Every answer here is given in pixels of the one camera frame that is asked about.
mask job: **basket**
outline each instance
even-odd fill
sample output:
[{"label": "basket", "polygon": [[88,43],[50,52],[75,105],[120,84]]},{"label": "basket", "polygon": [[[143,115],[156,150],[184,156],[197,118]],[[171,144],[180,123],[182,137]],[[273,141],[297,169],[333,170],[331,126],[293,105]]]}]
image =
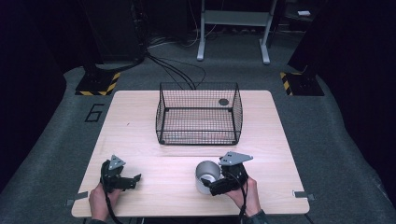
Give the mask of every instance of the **basket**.
[{"label": "basket", "polygon": [[163,145],[236,145],[242,130],[237,83],[160,85],[156,133]]}]

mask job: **silver cup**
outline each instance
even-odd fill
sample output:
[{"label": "silver cup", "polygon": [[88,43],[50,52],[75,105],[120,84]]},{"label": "silver cup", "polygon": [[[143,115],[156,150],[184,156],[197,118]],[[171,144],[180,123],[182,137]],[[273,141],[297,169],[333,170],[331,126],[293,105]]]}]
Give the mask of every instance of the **silver cup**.
[{"label": "silver cup", "polygon": [[219,180],[220,167],[213,161],[201,161],[195,169],[195,185],[197,189],[203,194],[210,194],[210,189],[205,187],[201,178],[207,179],[210,182]]}]

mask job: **hand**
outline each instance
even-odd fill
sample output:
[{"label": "hand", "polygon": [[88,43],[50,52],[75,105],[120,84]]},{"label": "hand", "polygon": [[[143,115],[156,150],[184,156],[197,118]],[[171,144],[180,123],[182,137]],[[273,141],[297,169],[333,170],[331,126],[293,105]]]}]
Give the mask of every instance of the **hand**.
[{"label": "hand", "polygon": [[[262,207],[260,206],[259,192],[257,191],[257,181],[251,177],[247,179],[247,183],[244,185],[245,192],[247,191],[247,209],[245,214],[247,217],[258,214]],[[244,196],[242,195],[241,189],[236,189],[225,193],[235,202],[239,208],[244,205]]]},{"label": "hand", "polygon": [[[107,194],[111,201],[112,207],[116,205],[117,199],[119,198],[121,192],[121,189],[114,189],[113,192]],[[92,219],[106,221],[108,209],[105,192],[103,191],[103,185],[101,183],[99,183],[98,186],[96,186],[96,188],[91,191],[89,201]]]}]

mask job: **table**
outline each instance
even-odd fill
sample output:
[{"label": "table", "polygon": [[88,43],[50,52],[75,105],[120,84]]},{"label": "table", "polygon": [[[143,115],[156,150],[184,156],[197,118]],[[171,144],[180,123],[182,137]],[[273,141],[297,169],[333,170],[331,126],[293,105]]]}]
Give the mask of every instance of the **table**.
[{"label": "table", "polygon": [[[228,151],[254,157],[244,162],[259,186],[267,214],[309,211],[290,147],[269,91],[240,91],[243,127],[236,146],[165,146],[155,133],[158,91],[117,91],[108,109],[78,192],[96,187],[100,168],[115,154],[126,162],[121,175],[142,174],[136,189],[127,189],[114,208],[118,217],[228,216],[239,209],[226,195],[204,195],[195,187],[200,161],[218,162]],[[74,217],[90,217],[88,198],[75,201]]]},{"label": "table", "polygon": [[205,0],[201,5],[201,37],[198,47],[197,60],[202,61],[205,53],[205,25],[206,24],[223,24],[223,25],[247,25],[265,27],[264,35],[260,42],[262,51],[262,62],[270,63],[268,49],[266,46],[268,34],[270,33],[272,19],[276,7],[276,0],[272,0],[269,12],[246,12],[246,11],[222,11],[222,10],[205,10]]}]

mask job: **metal stand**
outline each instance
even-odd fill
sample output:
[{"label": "metal stand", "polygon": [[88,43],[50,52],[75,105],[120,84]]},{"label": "metal stand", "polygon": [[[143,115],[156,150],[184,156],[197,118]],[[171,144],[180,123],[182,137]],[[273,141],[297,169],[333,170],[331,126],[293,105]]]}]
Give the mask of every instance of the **metal stand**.
[{"label": "metal stand", "polygon": [[240,11],[217,11],[205,10],[205,0],[202,0],[201,8],[201,40],[198,48],[197,60],[204,60],[205,53],[205,25],[222,24],[222,25],[247,25],[265,27],[263,38],[260,39],[260,48],[262,50],[262,62],[270,64],[270,58],[266,42],[270,32],[271,23],[275,11],[276,0],[272,1],[269,12],[240,12]]}]

